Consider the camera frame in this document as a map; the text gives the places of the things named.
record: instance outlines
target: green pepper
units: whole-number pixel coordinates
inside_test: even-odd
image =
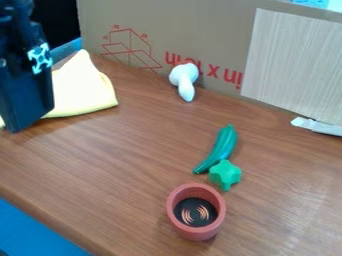
[[[193,173],[199,174],[208,171],[210,167],[216,165],[220,160],[227,159],[233,152],[237,143],[238,135],[234,125],[230,124],[219,130],[216,142],[209,156],[193,169]]]

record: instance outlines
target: plastic toy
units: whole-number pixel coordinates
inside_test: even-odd
[[[169,80],[174,86],[178,86],[179,95],[187,102],[195,97],[193,83],[199,76],[198,68],[193,63],[181,64],[174,67],[169,75]]]
[[[232,124],[220,129],[216,142],[209,156],[193,169],[193,173],[199,174],[208,171],[220,160],[227,159],[233,152],[237,143],[238,135]]]
[[[230,186],[241,181],[242,171],[228,160],[221,160],[209,170],[209,181],[216,183],[223,191],[230,190]]]
[[[170,193],[166,211],[181,237],[203,241],[217,234],[226,216],[226,203],[207,185],[184,184]]]

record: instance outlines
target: green star-shaped toy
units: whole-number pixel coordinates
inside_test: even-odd
[[[219,164],[209,169],[209,181],[216,183],[223,191],[229,191],[230,186],[241,181],[242,171],[228,160],[221,160]]]

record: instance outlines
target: yellow cloth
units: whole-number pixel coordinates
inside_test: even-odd
[[[81,50],[52,72],[55,108],[43,118],[86,114],[118,105],[108,77],[99,72],[86,50]]]

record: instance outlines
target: red line drawing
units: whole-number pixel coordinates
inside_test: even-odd
[[[163,67],[152,57],[151,45],[133,29],[112,30],[108,32],[108,39],[107,43],[101,44],[104,50],[102,56],[154,73],[156,73],[155,69]]]

